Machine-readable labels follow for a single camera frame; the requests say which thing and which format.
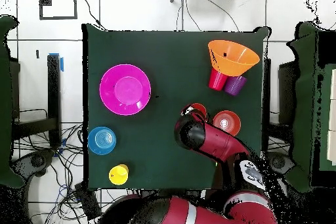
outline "magenta bowl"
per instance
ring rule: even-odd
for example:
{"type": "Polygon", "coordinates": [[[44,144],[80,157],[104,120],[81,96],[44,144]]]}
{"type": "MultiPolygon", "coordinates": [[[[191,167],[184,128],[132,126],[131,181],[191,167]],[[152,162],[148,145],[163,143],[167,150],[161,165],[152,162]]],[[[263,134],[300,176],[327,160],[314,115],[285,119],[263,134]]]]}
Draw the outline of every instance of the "magenta bowl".
{"type": "Polygon", "coordinates": [[[102,76],[99,94],[108,110],[122,116],[133,115],[150,100],[150,81],[140,68],[118,64],[102,76]]]}

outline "blue bowl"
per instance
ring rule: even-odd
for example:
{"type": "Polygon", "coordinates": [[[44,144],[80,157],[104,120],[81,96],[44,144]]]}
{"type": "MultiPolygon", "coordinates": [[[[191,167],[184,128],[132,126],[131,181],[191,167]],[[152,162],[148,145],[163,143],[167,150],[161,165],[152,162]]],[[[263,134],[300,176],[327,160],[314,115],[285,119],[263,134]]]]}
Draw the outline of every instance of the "blue bowl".
{"type": "Polygon", "coordinates": [[[116,135],[108,127],[96,127],[89,133],[88,146],[95,154],[109,154],[116,142],[116,135]]]}

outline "white tile floor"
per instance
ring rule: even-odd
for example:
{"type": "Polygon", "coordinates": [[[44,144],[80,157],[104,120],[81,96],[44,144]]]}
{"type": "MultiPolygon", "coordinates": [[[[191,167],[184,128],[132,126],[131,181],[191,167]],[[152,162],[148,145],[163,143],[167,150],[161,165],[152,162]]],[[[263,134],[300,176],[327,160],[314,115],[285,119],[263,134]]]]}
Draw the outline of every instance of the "white tile floor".
{"type": "MultiPolygon", "coordinates": [[[[258,26],[270,26],[272,35],[268,44],[268,57],[272,59],[270,109],[278,112],[278,66],[294,59],[294,54],[285,42],[294,38],[295,26],[301,21],[314,20],[318,16],[321,26],[329,28],[336,22],[336,4],[333,0],[212,0],[235,20],[240,31],[253,31],[258,26]]],[[[180,0],[88,0],[93,16],[108,30],[180,30],[181,12],[178,18],[180,0]]],[[[201,30],[236,31],[230,17],[207,0],[187,0],[188,11],[201,30]]],[[[45,16],[73,14],[73,0],[52,0],[51,7],[44,7],[45,16]]],[[[10,54],[21,63],[20,108],[47,109],[47,64],[49,53],[59,53],[64,57],[64,71],[61,72],[62,128],[78,125],[83,121],[82,109],[82,23],[96,24],[89,14],[84,0],[77,0],[76,20],[40,20],[38,0],[0,0],[0,14],[17,17],[19,25],[7,36],[10,54]]],[[[184,30],[198,31],[197,26],[184,9],[184,30]]],[[[22,120],[43,117],[43,112],[22,113],[22,120]]],[[[277,121],[277,115],[271,116],[277,121]]],[[[42,141],[32,137],[33,141],[42,141]]],[[[77,135],[68,143],[80,146],[77,135]]],[[[15,150],[13,158],[27,153],[15,150]]],[[[82,156],[76,156],[74,163],[82,164],[82,156]]],[[[54,158],[53,166],[58,172],[58,180],[65,183],[64,170],[60,160],[54,158]]],[[[83,178],[81,167],[71,167],[74,183],[83,178]]],[[[30,186],[30,215],[50,212],[58,195],[55,172],[48,168],[46,175],[34,177],[30,186]]],[[[112,197],[126,194],[125,190],[110,190],[112,197]]],[[[97,198],[102,205],[112,199],[102,190],[97,198]]],[[[46,215],[33,217],[35,224],[43,224],[46,215]]],[[[67,221],[67,224],[78,224],[67,221]]]]}

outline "dark green tabletop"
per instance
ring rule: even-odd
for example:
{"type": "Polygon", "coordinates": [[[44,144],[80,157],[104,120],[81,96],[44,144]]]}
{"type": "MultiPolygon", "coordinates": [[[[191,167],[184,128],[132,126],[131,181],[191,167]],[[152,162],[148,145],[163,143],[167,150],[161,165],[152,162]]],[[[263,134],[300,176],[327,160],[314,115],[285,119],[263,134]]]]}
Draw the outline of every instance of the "dark green tabletop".
{"type": "Polygon", "coordinates": [[[248,33],[103,32],[90,24],[86,28],[88,131],[106,126],[117,137],[110,154],[99,156],[89,150],[89,164],[85,165],[90,188],[210,188],[214,161],[179,147],[174,140],[175,123],[188,103],[202,103],[211,117],[221,110],[234,111],[241,120],[237,136],[260,152],[263,39],[268,28],[248,33]],[[238,97],[207,86],[211,72],[207,44],[214,39],[241,43],[261,58],[244,74],[247,83],[238,97]],[[100,80],[117,64],[138,66],[150,80],[150,101],[133,116],[114,114],[100,100],[100,80]],[[129,179],[122,186],[108,179],[110,169],[118,164],[129,167],[129,179]]]}

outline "red cup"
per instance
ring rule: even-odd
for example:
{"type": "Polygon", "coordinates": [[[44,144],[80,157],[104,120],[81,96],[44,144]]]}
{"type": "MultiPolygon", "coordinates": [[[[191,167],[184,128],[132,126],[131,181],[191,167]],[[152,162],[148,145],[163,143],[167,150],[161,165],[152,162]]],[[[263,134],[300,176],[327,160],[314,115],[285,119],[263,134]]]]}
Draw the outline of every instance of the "red cup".
{"type": "Polygon", "coordinates": [[[225,84],[226,79],[228,76],[216,71],[214,68],[211,69],[211,75],[209,80],[209,88],[214,89],[216,91],[220,91],[225,84]]]}

